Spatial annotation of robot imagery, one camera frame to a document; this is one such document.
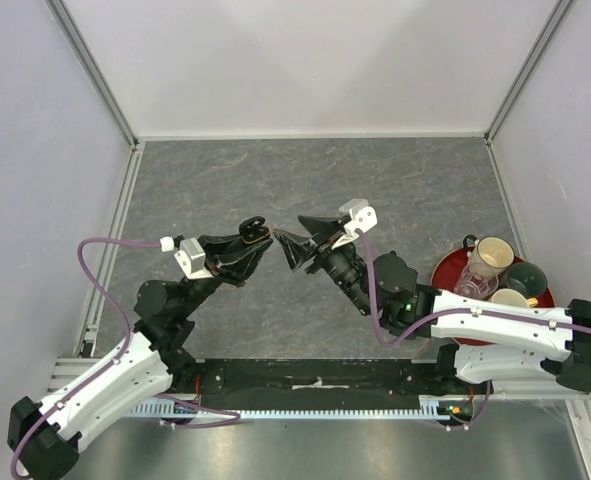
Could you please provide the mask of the black earbud charging case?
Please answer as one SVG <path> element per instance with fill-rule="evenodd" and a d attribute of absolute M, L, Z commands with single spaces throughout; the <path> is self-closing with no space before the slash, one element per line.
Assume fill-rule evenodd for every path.
<path fill-rule="evenodd" d="M 270 228 L 266 225 L 266 219 L 262 216 L 253 216 L 243 221 L 238 227 L 242 241 L 252 245 L 270 237 Z"/>

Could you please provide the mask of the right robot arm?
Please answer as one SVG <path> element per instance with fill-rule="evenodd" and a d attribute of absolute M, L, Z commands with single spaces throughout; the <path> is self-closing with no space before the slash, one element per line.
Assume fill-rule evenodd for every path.
<path fill-rule="evenodd" d="M 446 345 L 439 350 L 433 381 L 442 392 L 466 384 L 512 378 L 546 378 L 567 389 L 591 393 L 591 302 L 529 308 L 471 299 L 422 285 L 395 252 L 359 255 L 377 224 L 371 207 L 336 218 L 300 216 L 307 236 L 277 229 L 289 267 L 309 274 L 324 271 L 362 314 L 370 316 L 383 345 L 396 346 L 415 335 L 483 342 Z M 384 339 L 389 332 L 393 338 Z"/>

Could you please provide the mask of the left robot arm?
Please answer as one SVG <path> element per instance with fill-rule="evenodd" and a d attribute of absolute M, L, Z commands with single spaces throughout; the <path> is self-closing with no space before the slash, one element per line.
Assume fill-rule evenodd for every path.
<path fill-rule="evenodd" d="M 13 405 L 7 437 L 12 477 L 61 479 L 128 411 L 168 390 L 190 389 L 196 361 L 184 343 L 195 327 L 191 315 L 220 286 L 243 286 L 272 243 L 269 228 L 257 218 L 233 235 L 166 236 L 144 243 L 146 249 L 172 253 L 182 279 L 144 282 L 135 306 L 139 319 L 126 324 L 124 338 L 111 351 L 56 392 Z"/>

